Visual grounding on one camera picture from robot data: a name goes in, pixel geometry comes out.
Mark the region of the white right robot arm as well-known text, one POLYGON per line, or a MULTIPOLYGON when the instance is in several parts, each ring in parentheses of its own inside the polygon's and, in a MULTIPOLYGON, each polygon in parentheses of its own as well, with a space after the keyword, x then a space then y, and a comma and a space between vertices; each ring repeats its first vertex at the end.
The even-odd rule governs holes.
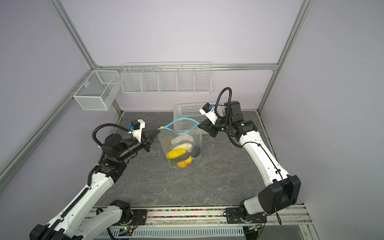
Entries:
POLYGON ((254 122, 244 119, 241 105, 238 101, 232 101, 232 94, 232 89, 225 87, 214 105, 206 103, 200 112, 207 119, 198 127, 213 138, 219 132, 225 133, 232 145, 247 151, 259 170, 265 188, 239 205, 241 220, 250 223, 259 214, 277 214, 278 211, 295 205, 301 180, 296 175, 290 175, 278 163, 265 146, 254 122))

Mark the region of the yellow toy lemon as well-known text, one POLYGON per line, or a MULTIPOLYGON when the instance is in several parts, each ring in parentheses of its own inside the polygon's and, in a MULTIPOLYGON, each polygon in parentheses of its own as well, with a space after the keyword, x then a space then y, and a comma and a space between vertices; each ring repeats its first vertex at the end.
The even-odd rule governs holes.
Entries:
POLYGON ((188 159, 182 161, 182 162, 179 162, 177 163, 177 166, 180 167, 180 168, 185 168, 188 164, 190 164, 192 162, 193 158, 192 157, 189 157, 188 159))

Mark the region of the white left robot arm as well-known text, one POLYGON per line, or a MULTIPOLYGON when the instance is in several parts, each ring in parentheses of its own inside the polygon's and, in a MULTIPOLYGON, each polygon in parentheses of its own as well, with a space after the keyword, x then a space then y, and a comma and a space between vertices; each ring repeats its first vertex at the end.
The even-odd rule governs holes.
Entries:
POLYGON ((131 159, 140 150, 150 151, 159 130, 146 131, 143 120, 129 127, 102 124, 92 132, 102 154, 87 177, 87 184, 71 202, 46 225, 36 225, 31 240, 93 240, 114 224, 129 225, 134 219, 131 204, 115 200, 96 217, 82 224, 89 211, 121 177, 131 159))

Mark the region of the dark toy eggplant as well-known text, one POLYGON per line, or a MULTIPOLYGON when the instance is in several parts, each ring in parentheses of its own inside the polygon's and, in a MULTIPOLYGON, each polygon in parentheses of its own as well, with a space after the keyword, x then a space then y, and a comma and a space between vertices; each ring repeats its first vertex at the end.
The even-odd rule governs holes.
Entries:
POLYGON ((186 161, 187 159, 189 159, 191 157, 191 153, 185 153, 179 157, 176 157, 174 159, 170 159, 169 162, 171 164, 177 164, 177 163, 180 163, 180 162, 184 162, 186 161))

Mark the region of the black toy avocado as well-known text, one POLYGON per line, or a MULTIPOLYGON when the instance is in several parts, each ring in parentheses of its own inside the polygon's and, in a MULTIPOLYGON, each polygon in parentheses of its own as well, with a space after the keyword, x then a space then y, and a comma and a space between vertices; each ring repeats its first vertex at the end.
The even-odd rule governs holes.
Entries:
POLYGON ((191 157, 192 158, 198 158, 201 154, 201 147, 199 146, 194 146, 192 149, 191 149, 191 157))

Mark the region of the clear zip top bag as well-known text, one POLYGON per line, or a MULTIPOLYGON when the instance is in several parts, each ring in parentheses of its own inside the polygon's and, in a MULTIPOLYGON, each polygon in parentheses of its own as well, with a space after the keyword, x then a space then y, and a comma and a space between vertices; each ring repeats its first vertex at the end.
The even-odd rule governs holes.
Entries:
POLYGON ((195 169, 202 160, 203 138, 200 123, 191 118, 178 118, 158 128, 158 138, 170 166, 195 169))

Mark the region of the white perforated plastic basket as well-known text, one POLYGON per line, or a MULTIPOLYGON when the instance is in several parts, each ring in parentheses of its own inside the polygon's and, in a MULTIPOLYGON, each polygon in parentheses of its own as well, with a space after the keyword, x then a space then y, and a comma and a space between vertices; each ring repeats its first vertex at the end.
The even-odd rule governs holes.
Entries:
MULTIPOLYGON (((177 119, 181 119, 181 120, 173 123, 171 125, 171 129, 175 130, 177 133, 184 133, 192 129, 192 127, 194 127, 197 124, 195 122, 198 122, 200 124, 202 121, 207 119, 206 116, 200 113, 200 109, 204 104, 206 103, 202 102, 202 103, 188 103, 188 104, 176 105, 174 109, 174 121, 177 119)), ((224 116, 221 106, 217 107, 217 116, 219 115, 224 116)), ((199 130, 202 136, 208 135, 208 133, 204 132, 198 127, 195 127, 192 132, 195 132, 196 130, 199 130)))

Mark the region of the white toy cucumber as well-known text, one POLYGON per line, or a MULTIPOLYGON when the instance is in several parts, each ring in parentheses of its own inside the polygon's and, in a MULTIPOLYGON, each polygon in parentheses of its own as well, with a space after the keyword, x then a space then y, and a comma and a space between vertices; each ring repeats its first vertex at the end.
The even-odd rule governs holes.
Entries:
POLYGON ((185 143, 185 144, 181 144, 181 145, 178 145, 178 146, 174 147, 173 150, 184 149, 184 150, 186 150, 188 152, 192 148, 193 148, 192 144, 185 143))

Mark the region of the yellow toy corn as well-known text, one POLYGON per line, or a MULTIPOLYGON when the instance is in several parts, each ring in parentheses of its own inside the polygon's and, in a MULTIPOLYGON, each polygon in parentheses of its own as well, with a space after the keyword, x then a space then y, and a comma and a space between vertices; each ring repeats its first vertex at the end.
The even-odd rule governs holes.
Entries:
POLYGON ((180 157, 186 153, 187 153, 186 149, 175 149, 175 150, 168 152, 166 154, 166 158, 168 160, 173 160, 173 159, 176 159, 176 158, 178 158, 178 157, 180 157))

